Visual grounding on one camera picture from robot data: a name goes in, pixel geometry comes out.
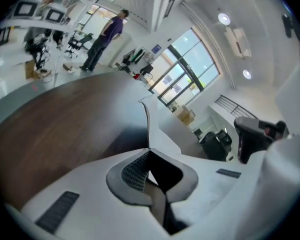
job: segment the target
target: shoe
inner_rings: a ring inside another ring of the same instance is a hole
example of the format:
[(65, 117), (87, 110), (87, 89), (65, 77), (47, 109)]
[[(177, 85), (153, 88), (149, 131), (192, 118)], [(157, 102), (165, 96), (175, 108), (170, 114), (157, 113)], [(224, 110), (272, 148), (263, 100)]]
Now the shoe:
[(87, 68), (84, 66), (79, 66), (79, 68), (83, 71), (83, 72), (87, 72)]

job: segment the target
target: man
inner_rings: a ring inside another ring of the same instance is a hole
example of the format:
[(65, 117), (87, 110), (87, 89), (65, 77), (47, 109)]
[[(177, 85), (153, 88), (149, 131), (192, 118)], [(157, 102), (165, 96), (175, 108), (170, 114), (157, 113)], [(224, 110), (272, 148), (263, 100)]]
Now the man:
[(110, 19), (103, 27), (99, 37), (90, 50), (88, 51), (88, 58), (84, 64), (80, 67), (83, 71), (93, 71), (102, 55), (103, 51), (107, 48), (112, 40), (120, 37), (124, 27), (123, 20), (128, 17), (129, 12), (122, 10), (116, 17)]

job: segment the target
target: white floor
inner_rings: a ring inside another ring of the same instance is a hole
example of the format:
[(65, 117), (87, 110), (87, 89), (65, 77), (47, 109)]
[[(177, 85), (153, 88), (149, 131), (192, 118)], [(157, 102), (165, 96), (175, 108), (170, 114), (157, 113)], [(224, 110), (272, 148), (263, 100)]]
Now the white floor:
[[(27, 29), (14, 29), (11, 31), (9, 43), (0, 46), (0, 99), (7, 96), (16, 89), (34, 81), (32, 78), (26, 79), (25, 62), (32, 60), (31, 55), (25, 53), (23, 40)], [(90, 75), (100, 74), (104, 72), (112, 72), (115, 69), (107, 66), (97, 65), (93, 73), (82, 72), (77, 69), (74, 73), (69, 74), (63, 68), (64, 63), (83, 64), (87, 58), (86, 50), (75, 51), (78, 55), (76, 58), (68, 58), (68, 53), (62, 53), (57, 49), (54, 41), (47, 42), (50, 49), (50, 59), (44, 65), (44, 69), (50, 70), (52, 74), (42, 81), (47, 89), (65, 84), (67, 82), (87, 77)]]

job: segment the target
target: ceiling light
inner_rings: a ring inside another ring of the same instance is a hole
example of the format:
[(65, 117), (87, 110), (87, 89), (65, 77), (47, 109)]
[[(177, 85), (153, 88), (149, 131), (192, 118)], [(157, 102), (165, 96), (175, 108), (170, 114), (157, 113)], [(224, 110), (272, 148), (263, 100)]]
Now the ceiling light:
[(248, 70), (244, 70), (243, 75), (246, 79), (251, 79), (251, 73)]
[(223, 25), (226, 25), (226, 26), (230, 25), (230, 23), (231, 23), (229, 16), (224, 13), (219, 13), (218, 19)]

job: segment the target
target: wooden table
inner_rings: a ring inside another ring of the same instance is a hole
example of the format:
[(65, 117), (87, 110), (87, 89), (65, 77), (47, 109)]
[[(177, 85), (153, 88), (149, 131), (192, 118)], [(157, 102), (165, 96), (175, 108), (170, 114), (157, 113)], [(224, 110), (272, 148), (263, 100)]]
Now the wooden table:
[[(87, 162), (146, 148), (150, 95), (125, 72), (51, 89), (0, 124), (0, 190), (20, 209), (32, 196)], [(158, 102), (160, 128), (185, 155), (205, 157), (196, 136)]]

